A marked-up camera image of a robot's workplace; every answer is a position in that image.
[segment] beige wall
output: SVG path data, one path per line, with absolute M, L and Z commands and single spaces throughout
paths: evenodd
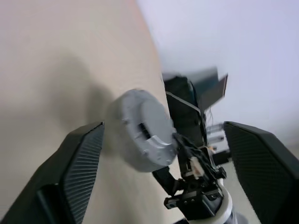
M 0 217 L 78 126 L 132 88 L 164 105 L 160 66 L 133 0 L 0 2 Z M 105 143 L 85 223 L 171 223 L 166 194 Z

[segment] white wire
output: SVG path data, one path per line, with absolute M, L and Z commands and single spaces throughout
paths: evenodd
M 190 104 L 190 103 L 188 103 L 187 101 L 181 99 L 180 97 L 177 97 L 176 95 L 173 95 L 171 92 L 168 92 L 168 91 L 165 91 L 165 92 L 166 92 L 167 95 L 169 95 L 169 96 L 175 98 L 176 100 L 180 101 L 181 103 L 183 103 L 183 104 L 185 104 L 185 105 L 191 107 L 192 109 L 198 111 L 199 113 L 201 113 L 201 112 L 200 112 L 200 109 L 197 108 L 196 106 L 194 106 L 193 104 Z

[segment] gray motor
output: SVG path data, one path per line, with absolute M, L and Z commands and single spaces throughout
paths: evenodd
M 172 164 L 177 155 L 175 129 L 154 96 L 129 90 L 112 103 L 108 113 L 110 141 L 133 168 L 153 172 Z

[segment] white wall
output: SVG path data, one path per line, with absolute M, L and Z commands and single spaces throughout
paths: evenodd
M 163 71 L 216 65 L 229 74 L 214 122 L 236 121 L 275 133 L 287 146 L 299 136 L 299 2 L 296 0 L 139 0 Z M 228 167 L 239 210 L 250 206 Z M 247 212 L 252 223 L 257 219 Z

